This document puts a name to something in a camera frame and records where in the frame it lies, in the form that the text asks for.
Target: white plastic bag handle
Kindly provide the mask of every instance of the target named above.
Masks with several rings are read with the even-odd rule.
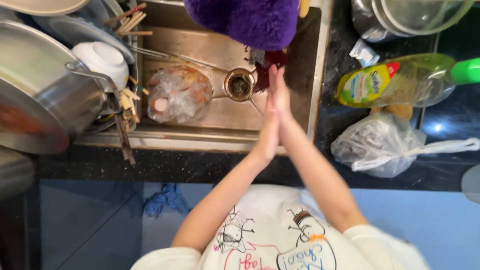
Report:
[[[411,156],[411,155],[420,155],[420,154],[439,154],[439,153],[456,153],[456,152],[465,152],[465,151],[478,151],[480,149],[480,139],[470,138],[467,140],[450,140],[443,142],[436,142],[427,144],[422,147],[413,148],[412,150],[398,156],[391,157],[381,157],[374,160],[368,161],[356,161],[352,163],[352,171],[366,171],[373,169],[379,166],[384,165],[385,163],[391,161],[392,159],[398,158],[400,156]]]

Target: rag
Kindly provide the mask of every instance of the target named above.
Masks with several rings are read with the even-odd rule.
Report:
[[[249,47],[281,50],[295,35],[299,1],[185,0],[185,9],[196,23]]]
[[[144,214],[150,217],[161,217],[165,207],[169,207],[183,216],[192,210],[183,197],[177,184],[163,184],[162,191],[144,200]]]

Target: drain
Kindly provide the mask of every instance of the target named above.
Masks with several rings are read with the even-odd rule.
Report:
[[[247,101],[253,96],[254,82],[255,80],[251,72],[237,68],[227,74],[224,89],[232,100],[238,102]]]

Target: pot handle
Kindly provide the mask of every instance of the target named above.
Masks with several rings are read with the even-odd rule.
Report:
[[[120,92],[118,91],[115,83],[110,77],[102,73],[90,71],[82,66],[75,65],[74,63],[70,62],[65,64],[65,68],[73,74],[104,80],[108,83],[108,87],[103,88],[103,91],[107,94],[107,98],[112,99],[113,102],[108,102],[108,108],[98,113],[99,115],[109,115],[121,112],[121,106],[119,102]]]

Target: white bowl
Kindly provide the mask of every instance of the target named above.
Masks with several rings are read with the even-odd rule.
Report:
[[[110,77],[119,91],[127,86],[128,65],[116,48],[99,41],[82,42],[73,47],[72,53],[91,71]]]

